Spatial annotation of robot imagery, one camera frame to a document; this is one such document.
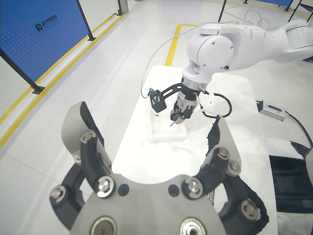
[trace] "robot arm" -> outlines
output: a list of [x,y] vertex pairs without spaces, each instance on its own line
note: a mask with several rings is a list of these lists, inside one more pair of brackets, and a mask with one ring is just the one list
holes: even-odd
[[[245,69],[268,59],[285,63],[308,58],[313,55],[313,33],[304,20],[288,22],[275,31],[253,25],[211,23],[202,26],[189,41],[187,55],[189,64],[182,72],[181,83],[172,86],[171,92],[179,92],[170,115],[176,124],[190,118],[197,96],[207,93],[214,73]],[[169,95],[162,94],[150,91],[156,112],[166,108],[164,100]]]

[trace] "black wire bundle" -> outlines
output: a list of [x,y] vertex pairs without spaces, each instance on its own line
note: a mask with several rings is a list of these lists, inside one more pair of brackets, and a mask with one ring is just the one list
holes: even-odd
[[[227,117],[227,116],[229,116],[230,115],[230,113],[232,112],[232,110],[233,110],[233,108],[232,108],[232,104],[230,103],[230,101],[229,101],[229,99],[228,98],[226,98],[225,96],[223,96],[222,94],[218,94],[218,93],[213,93],[214,94],[214,96],[218,96],[218,97],[221,97],[221,98],[223,98],[224,100],[226,100],[227,101],[227,103],[228,103],[228,105],[229,105],[229,112],[226,114],[226,115],[223,115],[222,117]],[[209,115],[207,115],[205,112],[204,112],[204,110],[202,111],[202,114],[205,116],[205,117],[207,117],[207,118],[217,118],[217,117],[215,117],[215,116],[209,116]]]

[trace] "white cable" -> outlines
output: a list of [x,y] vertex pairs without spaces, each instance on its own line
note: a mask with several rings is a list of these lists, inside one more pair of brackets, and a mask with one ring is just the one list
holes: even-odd
[[[233,9],[233,8],[237,8],[237,7],[249,8],[249,10],[245,13],[245,18],[244,18],[244,19],[242,19],[242,18],[240,18],[240,17],[238,17],[238,16],[236,16],[236,15],[233,15],[233,14],[227,12],[228,10]],[[230,15],[230,16],[233,16],[233,17],[235,17],[235,18],[237,18],[237,19],[239,19],[239,20],[242,20],[244,23],[245,23],[245,22],[248,22],[248,23],[254,25],[254,23],[251,22],[252,19],[250,19],[250,20],[247,20],[247,19],[246,19],[247,14],[248,14],[248,12],[250,12],[250,11],[256,12],[256,13],[258,14],[258,16],[259,16],[260,19],[259,19],[257,25],[258,25],[260,28],[262,27],[262,20],[266,20],[266,21],[268,22],[268,29],[266,29],[266,30],[271,29],[271,28],[270,28],[270,22],[269,22],[269,20],[262,18],[261,15],[260,15],[260,13],[259,13],[258,11],[256,11],[255,9],[253,9],[252,7],[250,7],[250,6],[246,6],[246,5],[233,6],[233,7],[227,8],[227,9],[224,11],[224,13],[226,13],[226,14],[228,14],[228,15]]]
[[186,32],[184,32],[184,33],[181,33],[181,34],[179,34],[179,35],[177,35],[177,36],[175,36],[175,37],[172,37],[172,38],[168,39],[167,41],[165,41],[165,42],[153,53],[153,55],[151,56],[151,58],[150,58],[150,60],[149,60],[149,62],[148,62],[148,64],[147,64],[147,66],[146,66],[146,68],[145,68],[145,70],[144,70],[144,72],[143,72],[142,79],[141,79],[141,88],[140,88],[141,96],[142,96],[144,99],[146,99],[147,97],[149,97],[149,95],[144,96],[144,95],[142,94],[142,85],[143,85],[143,79],[144,79],[145,73],[146,73],[146,71],[147,71],[147,69],[148,69],[148,67],[149,67],[149,65],[150,65],[150,62],[151,62],[152,58],[154,57],[154,55],[155,55],[155,54],[160,50],[160,48],[161,48],[162,46],[164,46],[168,41],[172,40],[173,38],[177,38],[177,37],[179,37],[179,36],[181,36],[181,35],[184,35],[184,34],[190,32],[190,31],[192,31],[192,30],[194,30],[194,29],[196,29],[196,28],[202,27],[202,26],[205,25],[205,24],[209,24],[209,23],[225,24],[225,23],[230,23],[230,22],[232,22],[232,21],[227,21],[227,22],[207,22],[207,23],[204,23],[204,24],[202,24],[202,25],[199,25],[199,26],[197,26],[197,27],[194,27],[194,28],[192,28],[192,29],[190,29],[190,30],[188,30],[188,31],[186,31]]

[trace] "yellow floor line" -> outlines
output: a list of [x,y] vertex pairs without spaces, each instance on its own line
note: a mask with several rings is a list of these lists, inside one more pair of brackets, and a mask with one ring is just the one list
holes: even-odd
[[4,134],[0,141],[0,148],[3,147],[5,142],[9,139],[12,133],[16,130],[19,124],[24,120],[24,118],[29,114],[29,112],[38,104],[38,102],[43,98],[43,96],[58,82],[58,80],[92,47],[94,46],[100,38],[102,38],[116,23],[118,23],[125,14],[116,19],[109,27],[105,29],[92,43],[90,43],[86,48],[84,48],[47,86],[46,88],[30,103],[30,105],[24,110],[24,112],[19,116],[19,118],[13,123],[9,130]]
[[106,24],[110,19],[113,18],[114,15],[108,17],[104,22],[102,22],[97,28],[95,28],[92,32],[95,33],[99,28],[101,28],[104,24]]
[[[114,15],[108,17],[104,22],[102,22],[97,28],[93,30],[95,32],[99,28],[101,28],[105,23],[107,23],[110,19],[113,18]],[[37,81],[35,81],[36,84],[40,83],[44,77],[46,77],[56,66],[59,65],[60,62],[62,62],[70,53],[72,53],[79,45],[81,45],[85,40],[87,40],[88,36],[84,37],[80,42],[78,42],[75,46],[73,46],[68,52],[66,52],[58,61],[56,61],[46,72],[44,72],[43,75],[39,77]],[[0,124],[7,118],[7,116],[17,107],[17,105],[26,97],[28,93],[33,91],[32,88],[28,88],[13,105],[4,113],[4,115],[0,118]]]
[[[180,30],[181,30],[182,26],[197,27],[197,25],[192,25],[192,24],[179,24],[176,27],[174,36],[177,36],[177,35],[180,34]],[[165,61],[165,66],[171,66],[172,65],[174,54],[175,54],[175,50],[176,50],[176,46],[177,46],[177,42],[178,42],[178,38],[179,37],[173,38],[173,40],[172,40],[171,47],[170,47],[170,50],[168,52],[168,57],[166,58],[166,61]]]

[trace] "white table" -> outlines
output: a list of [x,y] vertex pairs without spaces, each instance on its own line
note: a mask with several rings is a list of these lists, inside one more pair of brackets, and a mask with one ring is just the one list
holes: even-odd
[[[182,68],[152,67],[144,85],[144,93],[149,87],[162,91],[179,83],[181,73]],[[242,159],[240,177],[257,192],[267,208],[270,222],[260,234],[275,235],[277,215],[273,178],[250,83],[244,77],[216,73],[207,89],[226,96],[232,103],[233,112],[226,117],[226,122]],[[167,111],[172,109],[176,94],[172,97],[166,99]],[[201,94],[200,99],[206,108],[209,96]],[[224,115],[228,112],[228,104],[221,98],[214,97],[213,105],[215,113]],[[147,101],[140,97],[114,159],[113,172],[132,181],[147,184],[160,183],[179,174],[197,174],[208,151],[207,135],[214,119],[204,117],[197,106],[191,119],[185,121],[188,132],[185,140],[149,143],[146,134],[146,114],[149,110]],[[226,200],[226,192],[219,186],[214,198],[214,207],[218,212]]]

